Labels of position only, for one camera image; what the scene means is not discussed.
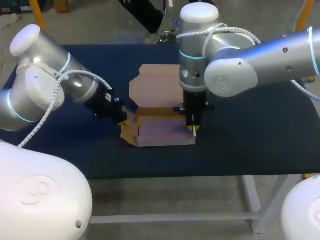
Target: metal table frame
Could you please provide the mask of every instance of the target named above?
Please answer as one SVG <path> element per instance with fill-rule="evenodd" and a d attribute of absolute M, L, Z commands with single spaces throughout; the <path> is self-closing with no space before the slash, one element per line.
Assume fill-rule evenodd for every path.
<path fill-rule="evenodd" d="M 301 176 L 301 174 L 279 175 L 263 205 L 260 203 L 254 177 L 242 176 L 249 212 L 93 216 L 90 224 L 250 220 L 252 232 L 262 234 L 281 211 L 285 198 L 301 179 Z"/>

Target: robot logo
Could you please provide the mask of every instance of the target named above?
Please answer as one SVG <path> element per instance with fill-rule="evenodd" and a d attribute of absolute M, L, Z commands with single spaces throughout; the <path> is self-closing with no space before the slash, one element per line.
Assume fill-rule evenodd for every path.
<path fill-rule="evenodd" d="M 14 193 L 14 199 L 25 209 L 49 209 L 58 200 L 60 188 L 50 177 L 32 175 L 22 179 Z"/>
<path fill-rule="evenodd" d="M 228 79 L 226 79 L 225 77 L 220 77 L 218 80 L 217 80 L 217 83 L 218 83 L 218 89 L 225 93 L 225 92 L 228 92 L 230 90 L 230 84 L 229 84 L 229 81 Z"/>

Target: cardboard box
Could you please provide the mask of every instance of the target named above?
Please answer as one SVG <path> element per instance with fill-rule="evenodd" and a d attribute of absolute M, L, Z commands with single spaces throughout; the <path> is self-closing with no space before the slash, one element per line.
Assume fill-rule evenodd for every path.
<path fill-rule="evenodd" d="M 126 110 L 129 124 L 121 126 L 121 137 L 128 143 L 137 147 L 196 144 L 185 116 L 174 112 L 183 103 L 179 70 L 179 65 L 143 65 L 130 82 L 130 98 L 139 109 L 134 114 Z"/>

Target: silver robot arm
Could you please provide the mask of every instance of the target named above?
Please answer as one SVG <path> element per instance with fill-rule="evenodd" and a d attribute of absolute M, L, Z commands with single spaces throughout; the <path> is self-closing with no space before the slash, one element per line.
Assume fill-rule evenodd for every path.
<path fill-rule="evenodd" d="M 11 89 L 0 91 L 0 129 L 16 132 L 41 119 L 51 104 L 57 80 L 36 65 L 18 68 Z M 59 89 L 53 111 L 65 101 Z"/>
<path fill-rule="evenodd" d="M 232 97 L 256 86 L 319 75 L 320 29 L 285 35 L 245 49 L 212 56 L 204 81 L 215 95 Z"/>
<path fill-rule="evenodd" d="M 10 45 L 10 52 L 18 59 L 20 70 L 13 88 L 0 91 L 0 128 L 7 131 L 18 131 L 41 119 L 51 103 L 54 84 L 59 75 L 37 65 L 48 66 L 48 69 L 59 74 L 71 70 L 88 72 L 69 52 L 34 24 L 26 26 L 16 35 Z M 124 101 L 115 97 L 115 89 L 106 87 L 94 77 L 71 74 L 68 81 L 62 81 L 61 86 L 61 95 L 66 93 L 75 102 L 90 109 L 97 118 L 111 118 L 116 124 L 127 120 L 127 114 L 123 111 Z M 62 99 L 64 97 L 58 97 L 56 107 L 64 102 Z"/>
<path fill-rule="evenodd" d="M 188 126 L 201 125 L 208 90 L 232 97 L 259 85 L 319 75 L 320 29 L 261 44 L 252 33 L 221 23 L 211 4 L 186 5 L 180 17 L 180 86 Z"/>

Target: yellow pole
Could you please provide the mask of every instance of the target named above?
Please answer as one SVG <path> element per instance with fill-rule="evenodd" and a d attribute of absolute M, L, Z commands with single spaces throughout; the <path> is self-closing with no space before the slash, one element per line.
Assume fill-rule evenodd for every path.
<path fill-rule="evenodd" d="M 45 20 L 44 20 L 44 16 L 42 15 L 42 12 L 40 10 L 38 0 L 29 0 L 29 2 L 30 2 L 30 6 L 32 8 L 36 23 L 38 24 L 39 27 L 41 27 L 43 30 L 45 30 L 46 29 Z"/>
<path fill-rule="evenodd" d="M 303 9 L 302 9 L 302 12 L 299 16 L 299 19 L 297 20 L 297 23 L 296 23 L 296 26 L 295 26 L 295 32 L 300 32 L 300 31 L 303 31 L 305 26 L 306 26 L 306 23 L 307 23 L 307 20 L 308 20 L 308 17 L 310 15 L 310 12 L 312 10 L 312 7 L 315 3 L 315 0 L 305 0 L 305 4 L 303 6 Z"/>

